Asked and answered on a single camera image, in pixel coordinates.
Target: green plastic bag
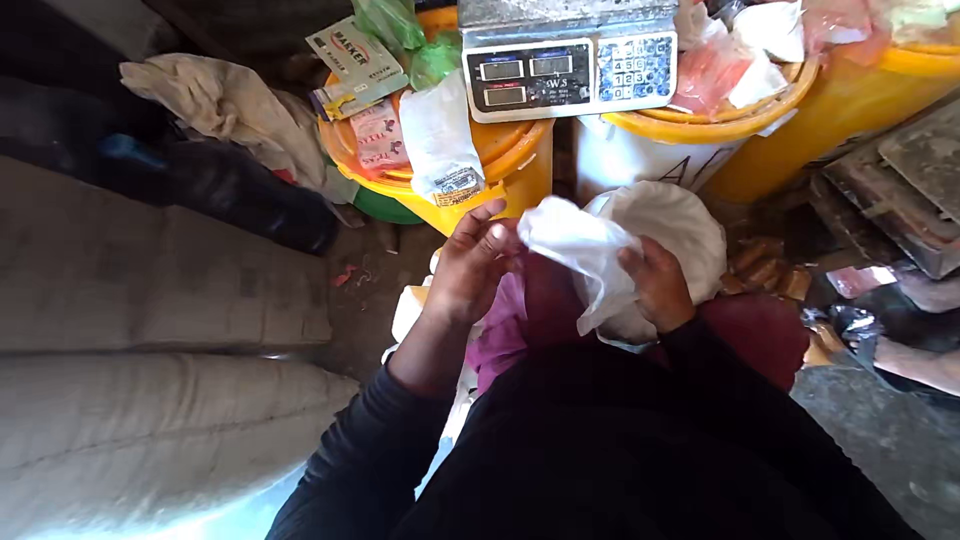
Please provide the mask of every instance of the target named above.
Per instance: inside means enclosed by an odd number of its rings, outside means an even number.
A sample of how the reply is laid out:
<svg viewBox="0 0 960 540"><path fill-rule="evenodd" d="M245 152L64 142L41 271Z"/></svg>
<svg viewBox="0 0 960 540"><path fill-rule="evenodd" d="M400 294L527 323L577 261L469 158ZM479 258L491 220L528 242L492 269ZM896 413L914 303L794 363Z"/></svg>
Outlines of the green plastic bag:
<svg viewBox="0 0 960 540"><path fill-rule="evenodd" d="M357 28L377 37L396 57L426 44L413 0L350 0Z"/></svg>
<svg viewBox="0 0 960 540"><path fill-rule="evenodd" d="M436 86L454 69L461 67L464 43L460 33L443 31L414 53L407 68L410 86L416 91Z"/></svg>

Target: green bucket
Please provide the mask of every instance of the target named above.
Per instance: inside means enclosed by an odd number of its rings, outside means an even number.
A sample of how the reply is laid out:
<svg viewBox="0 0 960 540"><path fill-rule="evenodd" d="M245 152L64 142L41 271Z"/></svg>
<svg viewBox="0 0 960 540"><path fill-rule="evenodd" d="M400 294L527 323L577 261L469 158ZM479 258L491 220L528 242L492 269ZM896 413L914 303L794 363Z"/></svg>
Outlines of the green bucket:
<svg viewBox="0 0 960 540"><path fill-rule="evenodd" d="M362 185L357 190L353 205L368 216L387 223L397 223L399 225L423 223L418 215L402 205L397 199L380 195Z"/></svg>

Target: black clothing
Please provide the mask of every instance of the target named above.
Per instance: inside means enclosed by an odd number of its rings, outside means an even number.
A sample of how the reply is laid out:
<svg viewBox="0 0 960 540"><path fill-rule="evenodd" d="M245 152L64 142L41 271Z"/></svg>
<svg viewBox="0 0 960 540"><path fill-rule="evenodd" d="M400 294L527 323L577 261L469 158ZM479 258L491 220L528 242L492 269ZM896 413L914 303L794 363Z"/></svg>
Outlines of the black clothing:
<svg viewBox="0 0 960 540"><path fill-rule="evenodd" d="M268 538L920 538L706 323L661 343L669 371L607 345L531 351L416 503L450 403L381 370Z"/></svg>

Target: black sleeve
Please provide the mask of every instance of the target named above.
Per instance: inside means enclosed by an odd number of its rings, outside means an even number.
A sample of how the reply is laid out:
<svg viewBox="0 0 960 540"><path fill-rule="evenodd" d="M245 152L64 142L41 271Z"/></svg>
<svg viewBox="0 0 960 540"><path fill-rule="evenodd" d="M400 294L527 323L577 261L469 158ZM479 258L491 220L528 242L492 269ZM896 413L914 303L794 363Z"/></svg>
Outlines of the black sleeve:
<svg viewBox="0 0 960 540"><path fill-rule="evenodd" d="M800 405L699 317L663 335L677 375L701 397L699 422L757 453L845 538L922 538Z"/></svg>
<svg viewBox="0 0 960 540"><path fill-rule="evenodd" d="M414 503L451 405L414 396L380 369L337 413L267 538L386 538Z"/></svg>

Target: scale keypad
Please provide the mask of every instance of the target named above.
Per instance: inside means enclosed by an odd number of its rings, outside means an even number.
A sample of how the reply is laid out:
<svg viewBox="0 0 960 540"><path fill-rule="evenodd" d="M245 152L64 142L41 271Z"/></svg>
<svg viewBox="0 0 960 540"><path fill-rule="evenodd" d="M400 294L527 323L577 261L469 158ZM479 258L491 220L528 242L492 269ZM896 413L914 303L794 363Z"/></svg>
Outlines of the scale keypad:
<svg viewBox="0 0 960 540"><path fill-rule="evenodd" d="M597 51L600 101L670 95L674 46L670 36L601 39Z"/></svg>

